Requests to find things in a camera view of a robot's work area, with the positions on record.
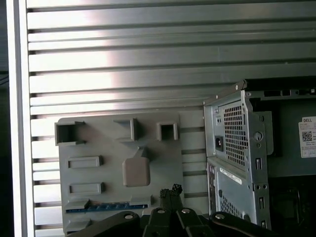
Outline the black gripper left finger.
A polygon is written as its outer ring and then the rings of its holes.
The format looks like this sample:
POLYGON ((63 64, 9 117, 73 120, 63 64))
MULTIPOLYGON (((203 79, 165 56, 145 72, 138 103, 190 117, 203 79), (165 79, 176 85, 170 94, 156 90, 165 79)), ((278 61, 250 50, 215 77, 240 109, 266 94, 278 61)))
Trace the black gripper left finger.
POLYGON ((160 191, 160 207, 151 214, 139 216, 132 211, 122 211, 79 231, 69 237, 167 237, 171 220, 172 190, 160 191))

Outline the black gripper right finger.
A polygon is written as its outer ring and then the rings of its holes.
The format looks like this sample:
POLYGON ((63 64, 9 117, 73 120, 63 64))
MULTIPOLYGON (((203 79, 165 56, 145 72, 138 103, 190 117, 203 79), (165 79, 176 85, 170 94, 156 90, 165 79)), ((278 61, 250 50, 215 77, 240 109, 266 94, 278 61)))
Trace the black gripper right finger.
POLYGON ((182 186, 174 184, 171 191, 171 203, 176 211, 182 229, 188 237, 279 237, 271 230, 260 227, 225 212, 215 212, 208 220, 202 220, 195 211, 184 207, 180 198, 182 186))

